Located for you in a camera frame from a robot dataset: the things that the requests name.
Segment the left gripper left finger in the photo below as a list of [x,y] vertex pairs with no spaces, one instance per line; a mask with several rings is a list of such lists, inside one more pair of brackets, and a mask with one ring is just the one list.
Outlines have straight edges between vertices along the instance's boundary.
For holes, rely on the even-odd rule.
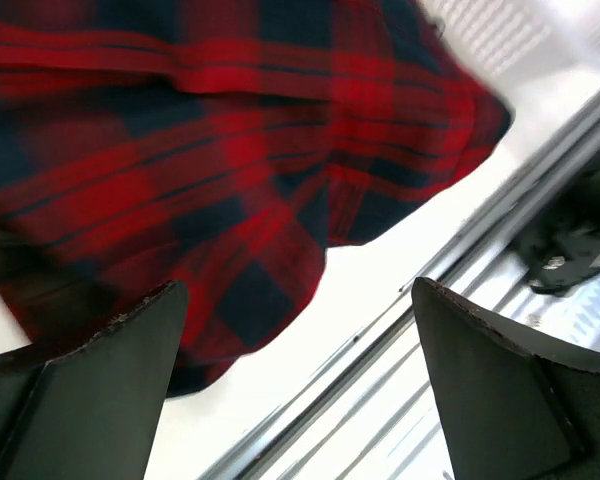
[[144,477],[187,313],[180,281],[0,354],[0,479]]

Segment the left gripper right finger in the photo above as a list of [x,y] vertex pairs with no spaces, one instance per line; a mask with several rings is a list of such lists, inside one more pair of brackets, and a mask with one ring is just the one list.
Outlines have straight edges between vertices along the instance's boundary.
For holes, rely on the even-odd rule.
[[600,352],[428,278],[411,296],[456,478],[600,480]]

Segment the red plaid skirt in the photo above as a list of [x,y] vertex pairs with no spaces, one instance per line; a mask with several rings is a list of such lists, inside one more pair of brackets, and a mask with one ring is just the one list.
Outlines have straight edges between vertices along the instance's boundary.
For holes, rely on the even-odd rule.
[[203,390],[511,122],[413,1],[0,1],[0,296],[37,341],[182,280]]

